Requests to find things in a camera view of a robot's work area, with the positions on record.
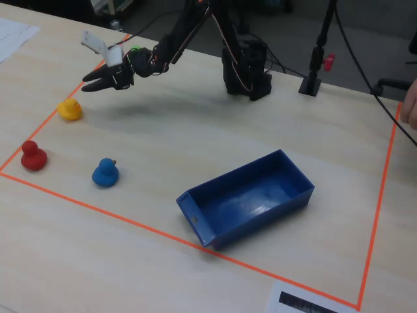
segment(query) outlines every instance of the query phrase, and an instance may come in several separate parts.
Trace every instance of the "orange tape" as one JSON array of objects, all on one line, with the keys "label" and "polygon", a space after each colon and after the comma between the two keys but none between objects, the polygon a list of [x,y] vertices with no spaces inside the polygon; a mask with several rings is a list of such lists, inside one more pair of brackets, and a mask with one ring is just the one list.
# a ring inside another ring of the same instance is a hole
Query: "orange tape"
[{"label": "orange tape", "polygon": [[343,300],[343,299],[337,298],[337,297],[335,297],[335,296],[333,296],[333,295],[329,295],[328,293],[325,293],[325,292],[323,292],[323,291],[320,291],[320,290],[314,289],[314,288],[312,288],[312,287],[309,287],[309,286],[303,285],[303,284],[301,284],[301,283],[299,283],[299,282],[295,282],[294,280],[291,280],[291,279],[288,279],[288,278],[285,278],[285,277],[282,277],[282,276],[276,275],[276,274],[274,274],[274,273],[271,273],[271,272],[265,271],[264,269],[260,269],[260,268],[258,268],[258,267],[256,267],[256,266],[253,266],[253,265],[250,265],[250,264],[244,263],[244,262],[239,261],[239,260],[236,260],[236,259],[234,259],[234,258],[230,258],[229,256],[225,256],[225,255],[223,255],[223,254],[220,254],[219,252],[209,250],[209,249],[204,248],[204,247],[202,247],[202,246],[200,246],[200,245],[196,245],[195,243],[191,243],[191,242],[189,242],[189,241],[187,241],[187,240],[181,239],[180,237],[176,237],[176,236],[171,235],[171,234],[169,234],[169,233],[166,233],[166,232],[164,232],[164,231],[157,230],[156,228],[153,228],[153,227],[150,227],[150,226],[148,226],[148,225],[144,225],[144,224],[142,224],[142,223],[136,222],[135,220],[131,220],[131,219],[129,219],[129,218],[126,218],[126,217],[123,217],[123,216],[121,216],[121,215],[118,215],[118,214],[115,214],[115,213],[112,213],[112,212],[109,212],[109,211],[106,211],[106,210],[100,209],[100,208],[98,208],[98,207],[95,207],[95,206],[93,206],[93,205],[90,205],[90,204],[84,203],[84,202],[82,202],[82,201],[72,199],[72,198],[70,198],[70,197],[67,197],[67,196],[64,196],[64,195],[62,195],[62,194],[59,194],[59,193],[57,193],[57,192],[55,192],[55,191],[52,191],[52,190],[46,189],[46,188],[44,188],[44,187],[41,187],[41,186],[38,186],[38,185],[32,184],[32,183],[30,183],[30,182],[28,182],[28,181],[24,181],[23,179],[20,179],[20,178],[17,178],[17,177],[13,177],[13,176],[8,175],[8,174],[5,174],[5,173],[0,173],[0,176],[6,177],[6,178],[11,179],[11,180],[13,180],[13,181],[17,181],[18,183],[24,184],[24,185],[26,185],[26,186],[33,187],[33,188],[38,189],[38,190],[40,190],[40,191],[46,192],[47,194],[51,194],[52,196],[55,196],[55,197],[58,197],[58,198],[64,199],[64,200],[69,201],[69,202],[72,202],[72,203],[74,203],[74,204],[76,204],[76,205],[80,205],[80,206],[82,206],[82,207],[86,207],[86,208],[88,208],[88,209],[90,209],[90,210],[93,210],[93,211],[96,211],[96,212],[99,212],[99,213],[105,214],[105,215],[107,215],[107,216],[110,216],[110,217],[116,218],[116,219],[118,219],[118,220],[122,220],[123,222],[129,223],[129,224],[131,224],[131,225],[135,225],[135,226],[137,226],[137,227],[143,228],[144,230],[148,230],[148,231],[151,231],[151,232],[156,233],[156,234],[158,234],[158,235],[161,235],[161,236],[164,236],[164,237],[166,237],[166,238],[172,239],[172,240],[174,240],[174,241],[176,241],[176,242],[178,242],[178,243],[182,243],[182,244],[184,244],[184,245],[190,246],[190,247],[195,248],[195,249],[197,249],[197,250],[203,251],[203,252],[205,252],[205,253],[207,253],[207,254],[211,254],[212,256],[216,256],[216,257],[221,258],[221,259],[223,259],[223,260],[226,260],[226,261],[229,261],[229,262],[234,263],[234,264],[236,264],[236,265],[239,265],[239,266],[241,266],[241,267],[245,267],[245,268],[250,269],[250,270],[252,270],[252,271],[255,271],[255,272],[261,273],[261,274],[263,274],[263,275],[266,275],[266,276],[269,276],[269,277],[272,277],[272,278],[275,278],[275,279],[278,279],[278,280],[282,280],[283,282],[287,282],[287,283],[292,284],[292,285],[294,285],[294,286],[297,286],[297,287],[299,287],[299,288],[302,288],[302,289],[308,290],[308,291],[310,291],[310,292],[316,293],[317,295],[321,295],[321,296],[323,296],[323,297],[326,297],[326,298],[328,298],[328,299],[331,299],[331,300],[336,301],[336,302],[338,302],[338,303],[341,303],[341,304],[343,304],[343,305],[347,305],[347,306],[349,306],[349,307],[351,307],[351,308],[356,308],[356,305],[355,305],[355,304],[350,303],[350,302],[348,302],[348,301],[346,301],[346,300]]},{"label": "orange tape", "polygon": [[[395,114],[395,119],[397,121],[398,121],[398,118],[399,118],[400,111],[401,111],[401,102],[398,104],[398,106],[397,106],[397,113]],[[388,145],[388,150],[386,152],[386,159],[385,159],[384,171],[382,173],[381,187],[379,189],[379,196],[378,196],[378,202],[377,202],[377,210],[375,211],[375,217],[373,219],[373,226],[372,226],[372,232],[371,232],[371,240],[369,241],[369,248],[367,250],[367,256],[366,256],[366,262],[365,262],[364,275],[362,276],[362,282],[361,282],[361,285],[360,285],[360,291],[359,291],[359,297],[358,297],[358,304],[357,304],[357,307],[356,307],[357,311],[360,311],[360,309],[362,307],[362,301],[364,300],[366,281],[367,281],[367,277],[368,277],[368,274],[369,274],[369,268],[371,266],[371,258],[372,258],[373,246],[375,244],[375,237],[377,235],[379,215],[381,213],[381,206],[382,206],[382,200],[384,198],[386,177],[388,175],[388,168],[390,167],[390,159],[391,159],[391,153],[392,153],[392,146],[394,144],[394,138],[395,138],[395,131],[396,130],[397,130],[397,125],[394,123],[394,125],[392,126],[392,131],[391,131],[390,144]]]},{"label": "orange tape", "polygon": [[[123,41],[126,40],[130,35],[127,34],[126,36],[123,37]],[[94,69],[97,69],[99,67],[101,67],[104,63],[104,60],[101,61]],[[84,82],[79,83],[79,85],[70,93],[69,96],[66,97],[66,99],[71,98],[72,96],[74,96],[74,94],[82,87],[82,85],[84,84]],[[26,139],[26,140],[32,140],[33,137],[36,136],[36,134],[38,134],[40,132],[40,130],[42,128],[44,128],[44,126],[51,120],[51,118],[57,113],[57,110],[54,110],[50,116],[48,116],[48,118],[42,122],[41,125],[39,125],[39,127]],[[8,166],[10,164],[10,162],[13,161],[13,159],[16,157],[16,155],[18,155],[18,153],[20,152],[20,150],[22,149],[22,147],[18,147],[18,149],[6,160],[5,163],[3,163],[2,166],[0,166],[0,172],[3,171],[6,166]]]},{"label": "orange tape", "polygon": [[[129,37],[129,34],[127,34],[124,38],[123,38],[123,40],[125,40],[126,38],[128,38]],[[102,61],[96,68],[98,68],[98,67],[100,67],[102,64],[103,64],[103,62],[104,61]],[[80,88],[81,88],[81,86],[83,85],[84,83],[83,82],[81,82],[71,93],[70,93],[70,95],[67,97],[67,98],[70,98],[70,97],[72,97]],[[398,104],[398,107],[397,107],[397,113],[396,113],[396,115],[395,115],[395,119],[397,119],[398,120],[398,118],[399,118],[399,113],[400,113],[400,110],[401,110],[401,102]],[[55,115],[57,113],[57,110],[54,110],[51,114],[50,114],[50,116],[48,116],[48,118],[29,136],[29,138],[28,138],[28,140],[31,140],[31,139],[33,139],[38,133],[39,133],[39,131],[42,129],[42,128],[44,128],[45,127],[45,125],[51,120],[51,118]],[[320,291],[320,290],[317,290],[317,289],[314,289],[314,288],[312,288],[312,287],[309,287],[309,286],[307,286],[307,285],[303,285],[303,284],[301,284],[301,283],[299,283],[299,282],[295,282],[294,280],[290,280],[290,279],[288,279],[288,278],[285,278],[285,277],[282,277],[282,276],[279,276],[279,275],[276,275],[276,274],[274,274],[274,273],[271,273],[271,272],[268,272],[268,271],[265,271],[265,270],[263,270],[263,269],[260,269],[260,268],[258,268],[258,267],[256,267],[256,266],[253,266],[253,265],[250,265],[250,264],[247,264],[247,263],[244,263],[244,262],[242,262],[242,261],[239,261],[239,260],[236,260],[236,259],[234,259],[234,258],[230,258],[229,256],[225,256],[225,255],[223,255],[223,254],[220,254],[220,253],[218,253],[218,252],[215,252],[215,251],[212,251],[212,250],[209,250],[209,249],[207,249],[207,248],[204,248],[204,247],[202,247],[202,246],[200,246],[200,245],[196,245],[196,244],[194,244],[194,243],[191,243],[191,242],[189,242],[189,241],[187,241],[187,240],[184,240],[184,239],[181,239],[181,238],[179,238],[179,237],[175,237],[174,235],[171,235],[171,234],[169,234],[169,233],[166,233],[166,232],[164,232],[164,231],[161,231],[161,230],[157,230],[156,228],[153,228],[153,227],[150,227],[150,226],[148,226],[148,225],[144,225],[144,224],[142,224],[142,223],[139,223],[139,222],[136,222],[135,220],[131,220],[131,219],[129,219],[129,218],[126,218],[126,217],[123,217],[123,216],[121,216],[121,215],[117,215],[117,214],[115,214],[115,213],[112,213],[112,212],[109,212],[109,211],[106,211],[106,210],[103,210],[103,209],[100,209],[100,208],[98,208],[98,207],[95,207],[95,206],[93,206],[93,205],[89,205],[89,204],[87,204],[87,203],[84,203],[84,202],[81,202],[81,201],[78,201],[78,200],[75,200],[75,199],[72,199],[72,198],[69,198],[69,197],[67,197],[67,196],[64,196],[64,195],[62,195],[62,194],[59,194],[59,193],[57,193],[57,192],[54,192],[54,191],[52,191],[52,190],[49,190],[49,189],[46,189],[46,188],[44,188],[44,187],[41,187],[41,186],[38,186],[38,185],[35,185],[35,184],[32,184],[32,183],[30,183],[30,182],[27,182],[27,181],[24,181],[23,179],[19,179],[19,178],[17,178],[17,177],[13,177],[13,176],[11,176],[11,175],[8,175],[8,174],[5,174],[5,173],[3,173],[2,171],[4,170],[4,168],[6,168],[6,166],[7,165],[9,165],[10,164],[10,162],[12,162],[12,160],[16,157],[16,155],[20,152],[20,150],[21,150],[21,148],[22,147],[19,147],[19,149],[17,149],[14,153],[13,153],[13,155],[11,155],[10,156],[10,158],[8,158],[7,159],[7,161],[0,167],[0,176],[3,176],[3,177],[5,177],[5,178],[7,178],[7,179],[11,179],[11,180],[13,180],[13,181],[16,181],[16,182],[18,182],[18,183],[21,183],[21,184],[24,184],[24,185],[27,185],[27,186],[30,186],[30,187],[33,187],[33,188],[35,188],[35,189],[37,189],[37,190],[40,190],[40,191],[43,191],[43,192],[46,192],[47,194],[51,194],[52,196],[55,196],[55,197],[58,197],[58,198],[61,198],[61,199],[64,199],[64,200],[66,200],[66,201],[69,201],[69,202],[72,202],[72,203],[74,203],[74,204],[77,204],[77,205],[80,205],[80,206],[82,206],[82,207],[86,207],[86,208],[88,208],[88,209],[91,209],[91,210],[93,210],[93,211],[96,211],[96,212],[99,212],[99,213],[102,213],[102,214],[105,214],[105,215],[107,215],[107,216],[110,216],[110,217],[113,217],[113,218],[116,218],[116,219],[118,219],[118,220],[122,220],[123,222],[127,222],[127,223],[129,223],[129,224],[132,224],[132,225],[135,225],[135,226],[137,226],[137,227],[140,227],[140,228],[143,228],[144,230],[148,230],[148,231],[151,231],[151,232],[153,232],[153,233],[156,233],[156,234],[158,234],[158,235],[161,235],[161,236],[164,236],[164,237],[166,237],[166,238],[169,238],[169,239],[172,239],[172,240],[174,240],[174,241],[176,241],[176,242],[179,242],[179,243],[182,243],[182,244],[184,244],[184,245],[187,245],[187,246],[190,246],[190,247],[192,247],[192,248],[195,248],[195,249],[198,249],[198,250],[200,250],[200,251],[203,251],[203,252],[205,252],[205,253],[207,253],[207,254],[211,254],[211,255],[213,255],[213,256],[216,256],[216,257],[218,257],[218,258],[221,258],[221,259],[223,259],[223,260],[226,260],[226,261],[229,261],[229,262],[231,262],[231,263],[234,263],[234,264],[236,264],[236,265],[239,265],[239,266],[241,266],[241,267],[245,267],[245,268],[247,268],[247,269],[250,269],[250,270],[252,270],[252,271],[255,271],[255,272],[258,272],[258,273],[260,273],[260,274],[263,274],[263,275],[266,275],[266,276],[269,276],[269,277],[272,277],[272,278],[275,278],[275,279],[278,279],[278,280],[281,280],[281,281],[283,281],[283,282],[286,282],[286,283],[288,283],[288,284],[292,284],[292,285],[294,285],[294,286],[297,286],[297,287],[299,287],[299,288],[302,288],[302,289],[305,289],[305,290],[308,290],[308,291],[310,291],[310,292],[312,292],[312,293],[315,293],[315,294],[317,294],[317,295],[321,295],[321,296],[323,296],[323,297],[326,297],[327,299],[330,299],[330,300],[333,300],[333,301],[335,301],[335,302],[338,302],[338,303],[341,303],[341,304],[343,304],[343,305],[346,305],[346,306],[349,306],[349,307],[351,307],[351,308],[354,308],[354,309],[356,309],[357,311],[360,311],[360,309],[361,309],[361,307],[362,307],[362,301],[363,301],[363,298],[364,298],[364,292],[365,292],[365,286],[366,286],[366,281],[367,281],[367,277],[368,277],[368,274],[369,274],[369,268],[370,268],[370,265],[371,265],[371,257],[372,257],[372,252],[373,252],[373,246],[374,246],[374,244],[375,244],[375,236],[376,236],[376,233],[377,233],[377,228],[378,228],[378,221],[379,221],[379,215],[380,215],[380,212],[381,212],[381,205],[382,205],[382,199],[383,199],[383,197],[384,197],[384,190],[385,190],[385,184],[386,184],[386,178],[387,178],[387,174],[388,174],[388,167],[389,167],[389,164],[390,164],[390,157],[391,157],[391,153],[392,153],[392,146],[393,146],[393,144],[394,144],[394,138],[395,138],[395,130],[396,130],[396,125],[394,124],[393,125],[393,127],[392,127],[392,132],[391,132],[391,138],[390,138],[390,143],[389,143],[389,146],[388,146],[388,151],[387,151],[387,154],[386,154],[386,160],[385,160],[385,165],[384,165],[384,171],[383,171],[383,174],[382,174],[382,181],[381,181],[381,187],[380,187],[380,190],[379,190],[379,197],[378,197],[378,202],[377,202],[377,210],[376,210],[376,212],[375,212],[375,218],[374,218],[374,222],[373,222],[373,227],[372,227],[372,232],[371,232],[371,239],[370,239],[370,242],[369,242],[369,248],[368,248],[368,253],[367,253],[367,257],[366,257],[366,264],[365,264],[365,269],[364,269],[364,275],[363,275],[363,277],[362,277],[362,282],[361,282],[361,286],[360,286],[360,292],[359,292],[359,297],[358,297],[358,303],[357,304],[353,304],[353,303],[350,303],[350,302],[348,302],[348,301],[346,301],[346,300],[343,300],[343,299],[340,299],[340,298],[338,298],[338,297],[335,297],[335,296],[333,296],[333,295],[330,295],[330,294],[328,294],[328,293],[325,293],[325,292],[323,292],[323,291]]]}]

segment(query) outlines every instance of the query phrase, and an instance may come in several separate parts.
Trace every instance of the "person's hand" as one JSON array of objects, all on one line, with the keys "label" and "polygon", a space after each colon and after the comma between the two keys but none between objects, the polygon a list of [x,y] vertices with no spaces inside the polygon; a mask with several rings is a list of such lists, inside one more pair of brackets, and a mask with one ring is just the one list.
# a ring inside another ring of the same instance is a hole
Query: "person's hand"
[{"label": "person's hand", "polygon": [[403,106],[401,107],[401,120],[410,124],[412,129],[417,129],[417,80],[412,83]]}]

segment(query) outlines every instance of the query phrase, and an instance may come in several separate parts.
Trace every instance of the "black cable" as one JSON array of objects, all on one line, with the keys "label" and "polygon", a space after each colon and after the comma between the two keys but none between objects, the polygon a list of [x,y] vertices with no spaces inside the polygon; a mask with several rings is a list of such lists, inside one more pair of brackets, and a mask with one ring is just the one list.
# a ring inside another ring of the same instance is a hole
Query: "black cable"
[{"label": "black cable", "polygon": [[[345,41],[345,43],[346,43],[346,46],[347,46],[347,49],[349,50],[349,53],[351,54],[351,56],[352,56],[352,59],[353,59],[353,61],[355,62],[355,64],[356,64],[356,66],[358,67],[358,70],[359,70],[359,72],[360,72],[360,74],[361,74],[361,76],[362,76],[362,78],[364,79],[364,81],[365,81],[365,83],[366,83],[366,85],[367,85],[367,87],[369,88],[369,90],[371,91],[371,93],[372,93],[372,86],[371,86],[371,84],[369,83],[369,80],[367,80],[367,78],[366,78],[366,75],[365,75],[365,73],[364,73],[364,71],[362,70],[362,67],[360,66],[360,64],[359,64],[359,62],[358,62],[358,60],[357,60],[357,58],[356,58],[356,56],[355,56],[355,54],[353,53],[353,51],[352,51],[352,48],[351,48],[351,45],[349,44],[349,41],[347,40],[347,37],[346,37],[346,34],[345,34],[345,31],[343,30],[343,27],[342,27],[342,25],[341,25],[341,22],[340,22],[340,17],[339,17],[339,13],[338,13],[338,8],[337,7],[335,7],[334,8],[334,14],[335,14],[335,17],[336,17],[336,21],[338,22],[338,25],[339,25],[339,28],[340,28],[340,32],[341,32],[341,35],[343,36],[343,39],[344,39],[344,41]],[[414,140],[414,138],[413,137],[411,137],[410,136],[410,134],[397,122],[397,120],[395,119],[395,117],[394,116],[392,116],[392,114],[390,113],[390,111],[388,111],[388,109],[386,108],[386,106],[382,103],[382,101],[380,100],[380,98],[377,96],[377,95],[373,95],[374,97],[375,97],[375,99],[377,99],[377,101],[378,101],[378,103],[379,103],[379,105],[381,105],[381,107],[384,109],[384,111],[388,114],[388,116],[390,117],[390,119],[397,125],[397,127],[399,128],[399,129],[401,129],[401,131],[408,137],[408,139],[409,140],[411,140],[411,142],[415,145],[415,146],[417,146],[417,142],[416,142],[416,140]]]},{"label": "black cable", "polygon": [[167,15],[171,15],[171,14],[177,14],[177,13],[181,13],[182,12],[182,10],[174,10],[174,11],[167,11],[167,12],[164,12],[164,13],[161,13],[161,14],[159,14],[159,15],[157,15],[155,18],[153,18],[144,28],[142,28],[140,31],[138,31],[137,33],[135,33],[135,34],[133,34],[132,36],[130,36],[130,37],[128,37],[127,39],[125,39],[125,40],[122,40],[122,41],[119,41],[119,42],[116,42],[115,44],[112,44],[110,47],[109,47],[109,49],[110,48],[112,48],[112,47],[114,47],[114,46],[117,46],[118,44],[122,44],[123,42],[126,42],[126,41],[128,41],[128,40],[130,40],[130,39],[132,39],[132,38],[134,38],[134,37],[136,37],[136,36],[139,36],[140,34],[142,34],[144,31],[146,31],[150,26],[152,26],[152,24],[153,23],[155,23],[156,21],[158,21],[160,18],[163,18],[164,16],[167,16]]},{"label": "black cable", "polygon": [[267,50],[268,50],[268,52],[269,52],[269,54],[271,55],[271,57],[273,57],[274,59],[275,59],[275,61],[272,61],[274,64],[277,64],[277,65],[279,65],[281,68],[282,68],[282,71],[284,72],[284,73],[287,73],[285,70],[288,70],[289,72],[292,72],[292,73],[294,73],[294,74],[297,74],[297,75],[299,75],[299,76],[301,76],[301,77],[306,77],[306,75],[304,75],[304,74],[301,74],[300,72],[297,72],[296,70],[293,70],[293,69],[291,69],[291,68],[289,68],[289,67],[286,67],[285,65],[283,65],[281,62],[280,62],[280,60],[278,60],[278,58],[276,57],[276,55],[274,54],[274,52],[272,52],[272,50],[269,48],[269,45],[261,38],[261,37],[259,37],[258,35],[255,35],[255,34],[253,34],[253,33],[249,33],[249,36],[252,36],[252,37],[254,37],[254,38],[256,38],[257,40],[259,40],[259,41],[261,41],[263,44],[265,44],[266,45],[266,48],[267,48]]},{"label": "black cable", "polygon": [[272,67],[274,66],[274,64],[277,64],[277,62],[275,62],[272,59],[272,56],[269,52],[267,52],[266,60],[271,62],[270,66],[268,67],[268,70],[265,71],[265,73],[269,73],[272,70]]}]

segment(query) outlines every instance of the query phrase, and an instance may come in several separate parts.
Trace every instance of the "cable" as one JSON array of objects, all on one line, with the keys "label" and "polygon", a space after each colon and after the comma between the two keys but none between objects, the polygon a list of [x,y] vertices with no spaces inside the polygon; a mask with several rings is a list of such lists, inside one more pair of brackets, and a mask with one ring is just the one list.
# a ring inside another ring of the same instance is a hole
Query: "cable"
[{"label": "cable", "polygon": [[276,64],[276,62],[274,62],[274,60],[272,60],[272,56],[271,56],[271,54],[268,52],[268,54],[266,55],[267,56],[267,58],[266,58],[266,60],[267,61],[270,61],[271,62],[271,64],[270,64],[270,66],[268,67],[268,69],[266,70],[266,71],[264,71],[264,73],[266,74],[266,73],[269,73],[271,70],[272,70],[272,66],[274,66],[274,64]]},{"label": "cable", "polygon": [[297,75],[299,75],[301,77],[306,77],[306,75],[304,75],[304,74],[302,74],[302,73],[300,73],[300,72],[298,72],[296,70],[293,70],[292,68],[289,68],[289,67],[286,67],[285,65],[283,65],[280,62],[280,60],[278,60],[278,58],[276,57],[276,55],[274,54],[274,52],[272,52],[272,50],[269,48],[268,44],[261,37],[255,35],[253,33],[249,33],[249,36],[252,36],[252,37],[256,38],[257,40],[261,41],[266,46],[266,49],[268,50],[269,56],[271,56],[271,58],[270,59],[267,58],[267,60],[270,61],[270,62],[272,62],[273,64],[276,64],[276,65],[280,66],[282,68],[282,71],[284,73],[287,73],[286,70],[288,70],[289,72],[292,72],[294,74],[297,74]]},{"label": "cable", "polygon": [[[336,21],[338,22],[338,25],[339,25],[339,29],[340,29],[340,32],[341,32],[341,35],[342,35],[342,37],[343,37],[343,39],[344,39],[344,41],[345,41],[345,43],[346,43],[346,47],[347,47],[347,49],[349,50],[349,53],[351,54],[351,56],[352,56],[352,59],[353,59],[353,61],[355,62],[355,64],[356,64],[356,66],[358,67],[358,70],[359,70],[359,72],[360,72],[360,74],[361,74],[361,76],[362,76],[362,78],[364,79],[364,81],[365,81],[365,83],[366,83],[366,85],[367,85],[367,87],[369,88],[369,90],[371,91],[371,93],[372,93],[372,86],[371,86],[371,84],[369,83],[369,80],[366,78],[366,75],[365,75],[365,73],[364,73],[364,71],[362,70],[362,67],[360,66],[360,64],[359,64],[359,62],[358,62],[358,60],[357,60],[357,58],[356,58],[356,56],[355,56],[355,54],[353,53],[353,51],[352,51],[352,48],[351,48],[351,45],[349,44],[349,41],[347,40],[347,37],[346,37],[346,34],[345,34],[345,31],[343,30],[343,27],[342,27],[342,25],[341,25],[341,22],[340,22],[340,17],[339,17],[339,13],[338,13],[338,8],[337,7],[335,7],[334,8],[334,14],[335,14],[335,17],[336,17]],[[390,113],[390,111],[388,111],[388,109],[386,108],[386,106],[382,103],[382,101],[380,100],[380,98],[377,96],[377,95],[373,95],[374,97],[375,97],[375,99],[377,99],[377,101],[378,101],[378,103],[379,103],[379,105],[381,105],[381,107],[384,109],[384,111],[388,114],[388,116],[390,117],[390,119],[397,125],[397,127],[407,136],[407,138],[409,139],[409,140],[411,140],[411,142],[415,145],[415,146],[417,146],[417,142],[416,142],[416,140],[414,140],[414,138],[413,137],[411,137],[410,136],[410,134],[397,122],[397,120],[395,119],[395,117],[394,116],[392,116],[392,114]]]},{"label": "cable", "polygon": [[215,15],[214,15],[213,13],[211,14],[211,16],[214,18],[214,21],[216,22],[217,27],[218,27],[218,29],[219,29],[219,32],[222,34],[223,41],[225,42],[225,44],[226,44],[226,46],[227,46],[227,49],[229,49],[229,53],[230,53],[230,55],[231,55],[231,57],[232,57],[233,61],[234,61],[236,64],[238,64],[238,61],[237,61],[236,57],[233,55],[232,50],[231,50],[231,48],[230,48],[229,44],[227,43],[226,38],[224,37],[224,34],[223,34],[223,31],[222,31],[222,28],[220,27],[220,24],[219,24],[219,22],[217,21],[217,18],[215,17]]},{"label": "cable", "polygon": [[[207,13],[209,12],[210,7],[207,7],[206,12],[204,13],[204,16],[207,15]],[[201,25],[204,23],[204,20],[202,22],[200,22],[199,24],[197,24],[193,30],[191,31],[190,34],[188,34],[187,38],[185,38],[184,42],[181,44],[180,48],[178,49],[178,51],[176,52],[176,54],[172,57],[172,59],[170,60],[169,63],[172,63],[172,61],[176,58],[176,56],[178,55],[178,53],[180,53],[180,51],[182,50],[182,47],[188,42],[188,39],[194,35],[194,32],[196,29],[198,29],[199,27],[201,27]]]},{"label": "cable", "polygon": [[174,11],[167,11],[167,12],[164,12],[164,13],[161,13],[161,14],[159,14],[159,15],[157,15],[155,18],[153,18],[144,28],[142,28],[140,31],[138,31],[137,33],[135,33],[135,34],[133,34],[132,36],[130,36],[130,37],[128,37],[127,39],[125,39],[125,40],[122,40],[122,41],[119,41],[119,42],[116,42],[115,44],[112,44],[110,47],[109,47],[109,49],[110,48],[112,48],[112,47],[114,47],[114,46],[117,46],[118,44],[123,44],[123,43],[125,43],[126,41],[129,41],[130,39],[132,39],[132,38],[134,38],[134,37],[136,37],[136,36],[139,36],[140,34],[142,34],[144,31],[146,31],[150,26],[152,26],[152,24],[153,23],[155,23],[156,21],[158,21],[160,18],[163,18],[164,16],[167,16],[167,15],[171,15],[171,14],[177,14],[177,13],[181,13],[182,12],[182,10],[174,10]]}]

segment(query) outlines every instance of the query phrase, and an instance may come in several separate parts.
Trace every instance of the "white paper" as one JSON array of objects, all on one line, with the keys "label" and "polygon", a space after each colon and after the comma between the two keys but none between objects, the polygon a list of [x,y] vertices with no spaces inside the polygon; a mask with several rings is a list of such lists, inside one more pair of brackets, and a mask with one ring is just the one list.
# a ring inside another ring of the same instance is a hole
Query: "white paper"
[{"label": "white paper", "polygon": [[341,303],[335,302],[333,300],[327,299],[322,297],[321,295],[317,295],[312,293],[308,290],[301,289],[294,285],[288,284],[286,282],[282,282],[277,280],[274,284],[274,288],[272,289],[272,293],[270,296],[270,300],[268,303],[268,307],[265,313],[304,313],[305,310],[299,310],[292,308],[291,306],[287,306],[283,303],[280,303],[280,295],[281,292],[289,293],[290,295],[294,295],[295,297],[301,298],[305,301],[313,303],[315,305],[319,305],[323,308],[328,310],[332,310],[337,313],[357,313],[357,311],[349,306],[345,306]]},{"label": "white paper", "polygon": [[0,18],[0,63],[10,57],[39,27]]}]

